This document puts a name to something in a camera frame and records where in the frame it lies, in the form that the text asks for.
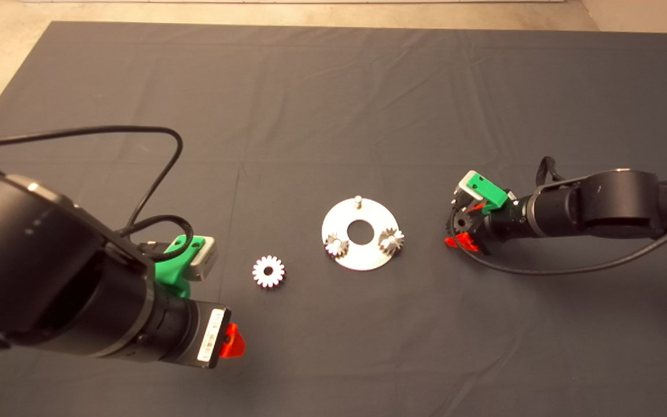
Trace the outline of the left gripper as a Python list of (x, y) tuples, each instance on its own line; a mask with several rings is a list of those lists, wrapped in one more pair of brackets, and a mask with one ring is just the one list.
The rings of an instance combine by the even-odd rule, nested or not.
[(241, 358), (246, 343), (237, 324), (229, 323), (232, 312), (219, 303), (190, 301), (192, 320), (187, 364), (212, 369), (220, 359)]

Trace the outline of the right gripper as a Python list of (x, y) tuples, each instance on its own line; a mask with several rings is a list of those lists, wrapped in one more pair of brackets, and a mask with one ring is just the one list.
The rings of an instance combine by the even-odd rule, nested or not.
[(512, 200), (489, 214), (482, 214), (485, 202), (470, 205), (467, 212), (479, 212), (473, 219), (471, 235), (456, 234), (446, 237), (444, 243), (468, 253), (493, 254), (509, 240), (534, 238), (535, 230), (527, 217), (528, 205), (528, 199)]

